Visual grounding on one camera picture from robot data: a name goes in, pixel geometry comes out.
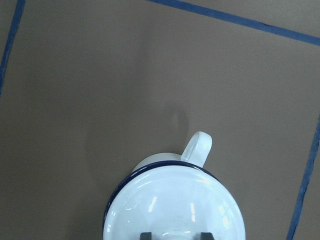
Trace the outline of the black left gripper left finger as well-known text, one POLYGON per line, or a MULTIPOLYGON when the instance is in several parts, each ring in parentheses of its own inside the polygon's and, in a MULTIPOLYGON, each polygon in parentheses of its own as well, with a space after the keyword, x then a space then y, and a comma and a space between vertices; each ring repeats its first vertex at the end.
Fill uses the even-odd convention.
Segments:
POLYGON ((151 232, 142 232, 139 236, 139 240, 152 240, 151 232))

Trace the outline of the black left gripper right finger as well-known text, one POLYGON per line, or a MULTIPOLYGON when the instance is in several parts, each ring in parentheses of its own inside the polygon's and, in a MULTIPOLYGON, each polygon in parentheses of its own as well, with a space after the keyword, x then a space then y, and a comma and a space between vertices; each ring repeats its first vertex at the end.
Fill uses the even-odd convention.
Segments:
POLYGON ((214 236, 211 232, 201 232, 200 240, 214 240, 214 236))

